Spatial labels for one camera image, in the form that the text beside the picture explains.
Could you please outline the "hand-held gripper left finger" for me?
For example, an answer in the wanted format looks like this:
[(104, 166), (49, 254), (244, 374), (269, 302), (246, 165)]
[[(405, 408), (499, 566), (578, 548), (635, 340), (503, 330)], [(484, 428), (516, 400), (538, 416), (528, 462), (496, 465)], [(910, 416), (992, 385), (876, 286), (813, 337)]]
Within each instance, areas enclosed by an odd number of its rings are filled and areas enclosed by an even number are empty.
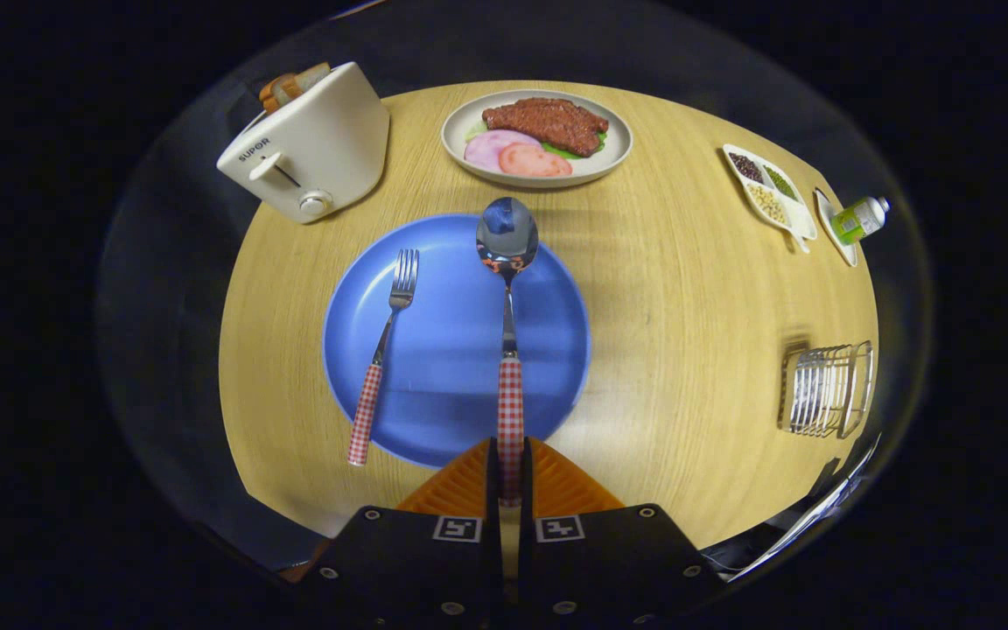
[(400, 507), (360, 507), (281, 582), (320, 627), (487, 627), (501, 598), (497, 498), (489, 438)]

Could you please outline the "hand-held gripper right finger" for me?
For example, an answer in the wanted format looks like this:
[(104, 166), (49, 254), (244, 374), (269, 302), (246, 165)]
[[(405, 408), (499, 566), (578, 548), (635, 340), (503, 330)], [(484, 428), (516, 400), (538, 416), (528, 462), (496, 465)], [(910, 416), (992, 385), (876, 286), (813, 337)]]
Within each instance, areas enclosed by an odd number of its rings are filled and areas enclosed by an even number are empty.
[(623, 505), (559, 451), (521, 456), (517, 625), (672, 627), (728, 584), (655, 505)]

